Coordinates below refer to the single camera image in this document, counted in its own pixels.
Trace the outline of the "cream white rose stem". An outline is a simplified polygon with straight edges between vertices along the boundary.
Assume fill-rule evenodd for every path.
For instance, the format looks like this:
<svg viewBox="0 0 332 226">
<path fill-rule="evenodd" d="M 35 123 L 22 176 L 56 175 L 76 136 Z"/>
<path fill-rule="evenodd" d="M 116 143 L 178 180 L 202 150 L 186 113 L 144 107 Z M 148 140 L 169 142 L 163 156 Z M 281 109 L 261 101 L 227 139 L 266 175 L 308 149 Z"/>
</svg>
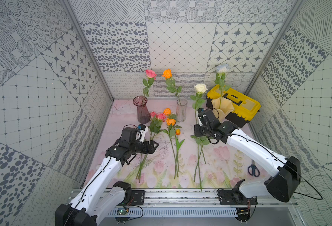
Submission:
<svg viewBox="0 0 332 226">
<path fill-rule="evenodd" d="M 206 102 L 203 99 L 203 95 L 207 91 L 207 87 L 203 83 L 199 83 L 195 86 L 196 94 L 191 95 L 190 98 L 194 101 L 192 104 L 192 107 L 195 111 L 195 121 L 196 125 L 199 126 L 199 117 L 198 117 L 198 109 L 202 107 L 202 105 Z M 201 154 L 203 153 L 203 146 L 205 144 L 206 137 L 201 135 L 200 137 L 196 137 L 196 135 L 193 135 L 192 138 L 196 141 L 198 145 L 198 153 L 197 153 L 197 164 L 195 167 L 195 174 L 194 174 L 194 182 L 196 181 L 196 175 L 197 171 L 199 171 L 199 184 L 201 184 L 201 174 L 200 174 L 200 157 Z"/>
</svg>

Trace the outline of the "blue white rose stem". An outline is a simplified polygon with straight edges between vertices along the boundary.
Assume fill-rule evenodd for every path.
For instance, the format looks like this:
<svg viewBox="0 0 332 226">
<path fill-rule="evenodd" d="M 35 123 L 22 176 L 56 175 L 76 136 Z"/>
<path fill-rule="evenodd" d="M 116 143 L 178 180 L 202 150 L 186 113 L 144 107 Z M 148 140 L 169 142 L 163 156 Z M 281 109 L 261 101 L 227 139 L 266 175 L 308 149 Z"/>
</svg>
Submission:
<svg viewBox="0 0 332 226">
<path fill-rule="evenodd" d="M 219 65 L 216 67 L 216 79 L 215 83 L 216 85 L 219 85 L 219 91 L 220 91 L 220 98 L 222 99 L 224 92 L 228 91 L 230 88 L 230 85 L 225 84 L 225 78 L 227 72 L 230 70 L 230 66 L 228 64 Z"/>
</svg>

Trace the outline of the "orange rose large stem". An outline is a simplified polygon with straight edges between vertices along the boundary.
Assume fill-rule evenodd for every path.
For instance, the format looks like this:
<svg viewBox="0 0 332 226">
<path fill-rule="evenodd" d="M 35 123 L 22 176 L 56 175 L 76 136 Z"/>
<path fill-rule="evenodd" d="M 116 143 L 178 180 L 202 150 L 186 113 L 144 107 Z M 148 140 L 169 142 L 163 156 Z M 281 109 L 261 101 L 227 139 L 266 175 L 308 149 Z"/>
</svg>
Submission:
<svg viewBox="0 0 332 226">
<path fill-rule="evenodd" d="M 180 92 L 182 91 L 182 86 L 176 85 L 175 79 L 172 78 L 171 69 L 165 70 L 162 76 L 165 78 L 167 90 L 173 93 L 177 97 L 179 104 L 181 104 Z"/>
</svg>

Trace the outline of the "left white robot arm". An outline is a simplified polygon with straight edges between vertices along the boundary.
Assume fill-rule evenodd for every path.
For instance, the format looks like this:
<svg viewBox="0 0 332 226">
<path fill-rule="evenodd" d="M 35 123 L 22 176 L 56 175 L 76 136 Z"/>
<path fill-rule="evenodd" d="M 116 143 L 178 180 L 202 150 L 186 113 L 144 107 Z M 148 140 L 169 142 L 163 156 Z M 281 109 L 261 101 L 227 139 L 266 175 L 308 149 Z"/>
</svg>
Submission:
<svg viewBox="0 0 332 226">
<path fill-rule="evenodd" d="M 120 138 L 106 151 L 101 166 L 87 185 L 69 204 L 57 208 L 55 225 L 97 226 L 117 206 L 121 206 L 126 214 L 127 206 L 143 204 L 145 192 L 133 191 L 129 183 L 118 181 L 107 194 L 104 191 L 121 168 L 130 164 L 138 153 L 153 154 L 158 148 L 157 142 L 145 140 L 148 130 L 144 124 L 123 128 Z"/>
</svg>

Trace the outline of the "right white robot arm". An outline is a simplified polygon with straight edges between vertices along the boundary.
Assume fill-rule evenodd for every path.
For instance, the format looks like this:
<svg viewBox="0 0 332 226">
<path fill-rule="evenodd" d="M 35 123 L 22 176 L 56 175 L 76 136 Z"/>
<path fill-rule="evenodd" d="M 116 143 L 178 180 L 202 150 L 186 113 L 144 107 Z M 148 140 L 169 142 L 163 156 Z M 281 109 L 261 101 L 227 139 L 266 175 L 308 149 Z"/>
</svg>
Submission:
<svg viewBox="0 0 332 226">
<path fill-rule="evenodd" d="M 239 181 L 234 187 L 238 195 L 245 198 L 272 196 L 278 201 L 289 202 L 301 182 L 301 164 L 297 158 L 286 158 L 271 151 L 229 121 L 220 122 L 211 109 L 198 109 L 197 118 L 194 126 L 196 137 L 213 138 L 236 148 L 269 174 L 266 181 Z"/>
</svg>

